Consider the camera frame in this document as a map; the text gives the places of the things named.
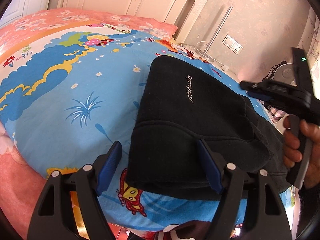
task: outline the cartoon print bedsheet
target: cartoon print bedsheet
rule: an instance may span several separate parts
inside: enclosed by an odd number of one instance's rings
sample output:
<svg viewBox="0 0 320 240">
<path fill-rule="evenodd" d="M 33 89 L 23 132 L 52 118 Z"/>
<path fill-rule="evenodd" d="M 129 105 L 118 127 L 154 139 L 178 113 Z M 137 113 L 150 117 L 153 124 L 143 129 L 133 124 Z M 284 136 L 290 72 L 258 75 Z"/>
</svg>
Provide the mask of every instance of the cartoon print bedsheet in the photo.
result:
<svg viewBox="0 0 320 240">
<path fill-rule="evenodd" d="M 160 55 L 189 62 L 247 96 L 233 79 L 192 52 L 104 23 L 42 37 L 3 59 L 0 73 L 0 120 L 26 162 L 44 178 L 53 170 L 74 172 L 120 141 L 123 157 L 100 205 L 108 222 L 152 232 L 192 220 L 211 221 L 219 203 L 144 192 L 125 182 L 139 102 L 151 62 Z M 270 121 L 261 104 L 251 101 Z M 285 207 L 292 206 L 292 198 L 290 189 L 281 194 Z M 245 207 L 244 199 L 237 224 L 243 222 Z"/>
</svg>

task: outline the light switch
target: light switch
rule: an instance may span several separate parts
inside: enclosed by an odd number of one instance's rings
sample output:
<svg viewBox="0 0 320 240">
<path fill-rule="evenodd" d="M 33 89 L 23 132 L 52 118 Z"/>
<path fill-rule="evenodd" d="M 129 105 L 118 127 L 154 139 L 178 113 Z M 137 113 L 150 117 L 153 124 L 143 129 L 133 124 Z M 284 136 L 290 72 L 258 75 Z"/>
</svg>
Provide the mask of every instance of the light switch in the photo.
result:
<svg viewBox="0 0 320 240">
<path fill-rule="evenodd" d="M 226 45 L 229 49 L 231 49 L 234 53 L 239 55 L 243 47 L 235 41 L 235 39 L 231 38 L 229 35 L 227 35 L 223 42 L 224 45 Z"/>
</svg>

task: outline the blue plant print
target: blue plant print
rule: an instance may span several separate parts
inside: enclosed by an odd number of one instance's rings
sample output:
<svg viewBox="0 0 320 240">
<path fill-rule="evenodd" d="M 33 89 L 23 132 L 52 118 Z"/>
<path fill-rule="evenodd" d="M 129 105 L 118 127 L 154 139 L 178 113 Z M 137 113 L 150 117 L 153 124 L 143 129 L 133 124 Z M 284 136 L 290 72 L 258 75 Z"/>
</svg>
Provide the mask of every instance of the blue plant print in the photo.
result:
<svg viewBox="0 0 320 240">
<path fill-rule="evenodd" d="M 133 104 L 135 105 L 135 107 L 136 107 L 136 108 L 138 108 L 138 109 L 139 109 L 140 104 L 139 104 L 137 101 L 134 101 L 134 102 L 133 102 Z"/>
<path fill-rule="evenodd" d="M 27 54 L 22 53 L 22 54 L 21 54 L 21 55 L 22 55 L 22 57 L 23 57 L 23 58 L 25 58 L 26 56 L 28 56 L 29 52 L 30 52 L 30 51 L 28 51 L 28 52 L 27 52 Z"/>
<path fill-rule="evenodd" d="M 66 118 L 66 119 L 68 119 L 69 117 L 74 116 L 72 121 L 71 121 L 71 124 L 76 119 L 79 118 L 81 128 L 82 128 L 82 124 L 83 123 L 87 126 L 87 119 L 89 118 L 91 120 L 90 112 L 93 109 L 99 107 L 99 106 L 96 106 L 98 103 L 103 102 L 103 101 L 95 102 L 98 97 L 96 97 L 93 100 L 91 100 L 91 96 L 92 96 L 93 93 L 94 93 L 94 91 L 88 96 L 87 101 L 85 103 L 82 103 L 79 100 L 72 99 L 72 100 L 76 101 L 77 103 L 79 103 L 80 105 L 79 106 L 73 106 L 73 107 L 70 107 L 70 108 L 66 109 L 66 110 L 71 110 L 71 109 L 72 110 L 73 109 L 76 110 L 76 111 L 72 112 L 71 114 L 69 114 L 68 117 Z"/>
<path fill-rule="evenodd" d="M 109 136 L 107 135 L 106 131 L 104 130 L 101 124 L 96 123 L 95 127 L 100 133 L 104 134 L 111 143 L 113 143 L 113 141 L 111 141 L 111 139 L 109 138 Z"/>
</svg>

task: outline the power cord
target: power cord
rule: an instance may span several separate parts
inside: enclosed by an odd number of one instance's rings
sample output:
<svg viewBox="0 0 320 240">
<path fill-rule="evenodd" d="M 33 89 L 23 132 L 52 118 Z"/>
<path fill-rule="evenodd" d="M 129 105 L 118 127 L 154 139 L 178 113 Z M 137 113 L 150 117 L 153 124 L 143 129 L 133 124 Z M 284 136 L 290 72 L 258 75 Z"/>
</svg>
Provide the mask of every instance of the power cord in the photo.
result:
<svg viewBox="0 0 320 240">
<path fill-rule="evenodd" d="M 189 49 L 197 49 L 197 48 L 200 48 L 200 47 L 202 47 L 202 46 L 208 46 L 208 43 L 207 43 L 206 41 L 199 41 L 198 43 L 196 43 L 196 44 L 193 45 L 193 46 L 190 46 L 190 45 L 187 45 L 187 44 L 182 44 L 182 47 L 184 47 L 185 49 L 187 49 L 187 48 L 189 48 Z M 209 53 L 207 53 L 207 55 L 208 55 L 208 58 L 210 58 L 211 60 L 218 62 L 218 63 L 221 65 L 221 68 L 224 70 L 223 67 L 226 66 L 226 65 L 224 65 L 224 64 L 221 63 L 220 61 L 218 61 L 218 60 L 216 60 L 215 58 L 213 58 Z"/>
</svg>

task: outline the cartoon flower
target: cartoon flower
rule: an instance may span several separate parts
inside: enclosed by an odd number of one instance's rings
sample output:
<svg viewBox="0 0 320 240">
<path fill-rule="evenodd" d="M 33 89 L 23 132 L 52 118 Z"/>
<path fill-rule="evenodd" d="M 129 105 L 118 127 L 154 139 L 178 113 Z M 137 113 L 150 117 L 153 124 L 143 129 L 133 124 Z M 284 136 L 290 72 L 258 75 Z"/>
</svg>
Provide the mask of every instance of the cartoon flower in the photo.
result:
<svg viewBox="0 0 320 240">
<path fill-rule="evenodd" d="M 33 28 L 32 30 L 30 30 L 31 32 L 34 32 L 34 31 L 37 31 L 37 30 L 40 30 L 40 27 L 35 27 Z"/>
<path fill-rule="evenodd" d="M 166 30 L 154 28 L 150 23 L 146 23 L 146 25 L 147 26 L 139 26 L 139 29 L 161 39 L 170 38 L 170 35 L 166 32 Z"/>
<path fill-rule="evenodd" d="M 70 13 L 72 13 L 72 12 L 70 12 L 70 10 L 65 10 L 64 12 L 62 12 L 62 13 L 61 13 L 61 15 L 60 15 L 60 16 L 57 16 L 57 17 L 59 17 L 59 18 L 63 18 L 63 17 L 64 17 L 64 15 L 68 15 L 68 14 L 70 14 Z"/>
<path fill-rule="evenodd" d="M 130 18 L 128 18 L 128 17 L 121 18 L 118 15 L 110 16 L 110 19 L 113 20 L 113 21 L 118 21 L 118 22 L 128 22 L 128 21 L 130 21 Z"/>
<path fill-rule="evenodd" d="M 141 70 L 141 69 L 140 69 L 139 67 L 135 67 L 135 68 L 133 68 L 132 71 L 135 72 L 135 73 L 137 73 L 137 72 L 140 72 L 140 70 Z"/>
<path fill-rule="evenodd" d="M 35 27 L 38 26 L 39 24 L 44 24 L 45 23 L 45 19 L 38 19 L 32 22 L 29 22 L 28 24 L 25 24 L 25 27 Z"/>
<path fill-rule="evenodd" d="M 15 56 L 9 57 L 7 61 L 3 64 L 3 67 L 8 66 L 14 59 L 15 59 Z"/>
<path fill-rule="evenodd" d="M 19 19 L 12 22 L 12 24 L 16 24 L 15 27 L 18 27 L 19 25 L 25 25 L 26 23 L 28 23 L 30 21 L 30 19 L 25 19 L 19 22 Z"/>
<path fill-rule="evenodd" d="M 63 21 L 76 20 L 76 21 L 86 22 L 87 20 L 90 20 L 90 18 L 87 15 L 73 15 L 73 16 L 64 17 L 62 20 Z"/>
<path fill-rule="evenodd" d="M 16 31 L 20 31 L 20 30 L 24 30 L 25 28 L 26 28 L 25 26 L 20 26 L 19 28 L 16 28 L 16 29 L 15 29 L 15 32 L 16 32 Z"/>
<path fill-rule="evenodd" d="M 27 52 L 28 50 L 31 50 L 31 47 L 26 47 L 22 52 Z"/>
<path fill-rule="evenodd" d="M 54 29 L 54 28 L 59 28 L 59 27 L 62 27 L 62 26 L 65 26 L 66 24 L 63 24 L 63 23 L 59 23 L 59 24 L 51 24 L 49 26 L 46 26 L 46 27 L 42 27 L 40 28 L 39 30 L 42 31 L 44 29 Z"/>
<path fill-rule="evenodd" d="M 129 29 L 129 28 L 130 28 L 130 26 L 125 25 L 125 24 L 118 24 L 118 27 L 119 27 L 119 28 L 126 28 L 126 29 Z"/>
<path fill-rule="evenodd" d="M 38 13 L 38 14 L 33 14 L 32 17 L 37 16 L 37 15 L 46 16 L 47 14 L 48 14 L 47 12 L 42 12 L 42 13 Z"/>
</svg>

